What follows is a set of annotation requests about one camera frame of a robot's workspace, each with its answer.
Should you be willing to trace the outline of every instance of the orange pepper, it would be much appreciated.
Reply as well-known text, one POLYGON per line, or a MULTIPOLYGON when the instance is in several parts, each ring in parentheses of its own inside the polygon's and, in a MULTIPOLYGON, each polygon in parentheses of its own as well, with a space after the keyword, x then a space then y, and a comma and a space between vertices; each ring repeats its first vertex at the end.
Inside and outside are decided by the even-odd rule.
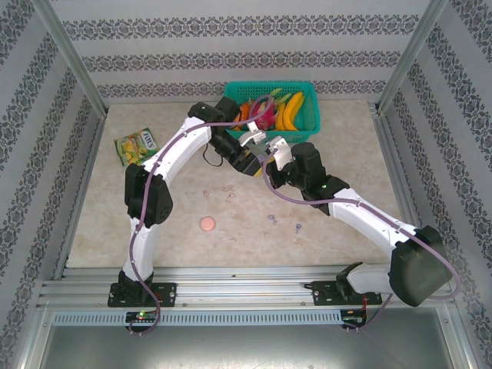
MULTIPOLYGON (((239 108, 241 110, 239 111, 239 114, 238 114, 238 116, 236 117, 236 119, 234 121, 244 121, 244 120, 248 119, 249 108, 250 108, 249 102, 245 102, 239 108)), ((239 128, 238 125, 236 125, 234 127, 234 130, 235 131, 240 131, 241 129, 239 128)))

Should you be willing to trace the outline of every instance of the teal plastic basket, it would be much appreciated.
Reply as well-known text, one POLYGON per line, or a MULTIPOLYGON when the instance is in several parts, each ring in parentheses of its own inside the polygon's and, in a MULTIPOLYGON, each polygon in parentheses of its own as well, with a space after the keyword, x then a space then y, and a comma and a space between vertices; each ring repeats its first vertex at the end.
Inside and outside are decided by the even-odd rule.
MULTIPOLYGON (((317 106, 317 97, 314 86, 310 82, 301 81, 235 81, 225 85, 224 96, 232 98, 239 105, 255 100, 262 95, 269 94, 276 88, 282 91, 275 97, 281 97, 289 92, 303 91, 304 103, 295 118, 294 125, 299 131, 267 131, 267 139, 282 136, 287 142, 305 142, 309 136, 320 131, 320 109, 317 106)), ((229 131, 235 138, 239 138, 244 131, 229 131)))

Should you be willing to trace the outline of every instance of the patterned wallpaper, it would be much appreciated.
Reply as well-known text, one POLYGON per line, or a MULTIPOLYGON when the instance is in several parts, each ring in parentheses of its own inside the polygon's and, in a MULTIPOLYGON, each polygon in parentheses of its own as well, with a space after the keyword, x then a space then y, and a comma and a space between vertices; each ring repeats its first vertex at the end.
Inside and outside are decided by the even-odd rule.
POLYGON ((98 117, 31 3, 1 0, 0 368, 51 279, 98 117))
POLYGON ((427 4, 53 1, 108 104, 210 101, 228 81, 275 79, 376 102, 427 4))
POLYGON ((479 367, 492 367, 492 12, 451 1, 386 112, 423 224, 443 235, 479 367))

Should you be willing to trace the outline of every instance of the small purple object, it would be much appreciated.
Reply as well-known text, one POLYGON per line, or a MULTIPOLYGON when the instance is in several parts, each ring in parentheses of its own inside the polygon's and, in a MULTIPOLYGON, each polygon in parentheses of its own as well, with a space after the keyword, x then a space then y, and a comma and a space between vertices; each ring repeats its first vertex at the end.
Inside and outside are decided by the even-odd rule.
POLYGON ((268 215, 268 219, 270 219, 271 221, 273 221, 274 222, 274 225, 277 224, 277 219, 275 219, 275 217, 272 214, 268 215))

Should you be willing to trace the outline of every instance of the beige tabletop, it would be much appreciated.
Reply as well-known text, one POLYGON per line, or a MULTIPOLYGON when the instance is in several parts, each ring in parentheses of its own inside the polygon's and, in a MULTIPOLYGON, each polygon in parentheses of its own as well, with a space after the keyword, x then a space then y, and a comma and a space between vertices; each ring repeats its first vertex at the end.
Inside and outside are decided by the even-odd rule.
MULTIPOLYGON (((190 104, 112 105, 95 160, 70 268, 121 267, 128 253, 129 217, 125 169, 113 140, 149 127, 163 145, 181 126, 190 104)), ((311 136, 327 173, 346 181, 363 198, 399 218, 397 202, 365 101, 320 101, 321 131, 311 136)), ((380 263, 384 253, 353 228, 310 206, 274 196, 262 178, 237 173, 227 162, 204 163, 200 149, 171 184, 174 208, 158 229, 156 267, 330 265, 380 263), (229 194, 234 198, 228 201, 229 194), (268 220, 273 214, 277 224, 268 220), (203 232, 212 216, 217 226, 203 232), (301 224, 295 233, 296 224, 301 224)), ((208 150, 209 161, 220 158, 208 150)), ((281 191, 301 199, 299 190, 281 191)))

